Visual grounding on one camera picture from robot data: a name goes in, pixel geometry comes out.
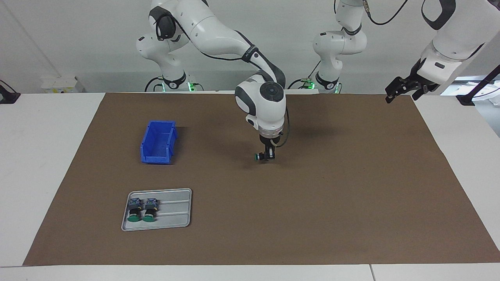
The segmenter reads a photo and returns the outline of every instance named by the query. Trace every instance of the metal tray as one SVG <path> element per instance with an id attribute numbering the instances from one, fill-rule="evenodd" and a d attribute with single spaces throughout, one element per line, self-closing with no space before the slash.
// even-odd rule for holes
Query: metal tray
<path id="1" fill-rule="evenodd" d="M 130 192 L 125 203 L 121 230 L 141 231 L 187 227 L 191 219 L 192 193 L 193 191 L 190 188 Z M 127 210 L 127 204 L 130 198 L 140 198 L 143 203 L 148 198 L 156 198 L 159 205 L 156 212 L 156 220 L 153 222 L 143 220 L 137 222 L 128 221 L 129 211 Z M 146 210 L 140 212 L 141 218 L 144 217 L 145 212 Z"/>

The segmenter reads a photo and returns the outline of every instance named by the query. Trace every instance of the blue bin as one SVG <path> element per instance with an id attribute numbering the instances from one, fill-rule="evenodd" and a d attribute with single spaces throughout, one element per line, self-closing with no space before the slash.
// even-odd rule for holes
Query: blue bin
<path id="1" fill-rule="evenodd" d="M 170 164 L 177 139 L 175 121 L 152 120 L 140 145 L 140 157 L 147 164 Z"/>

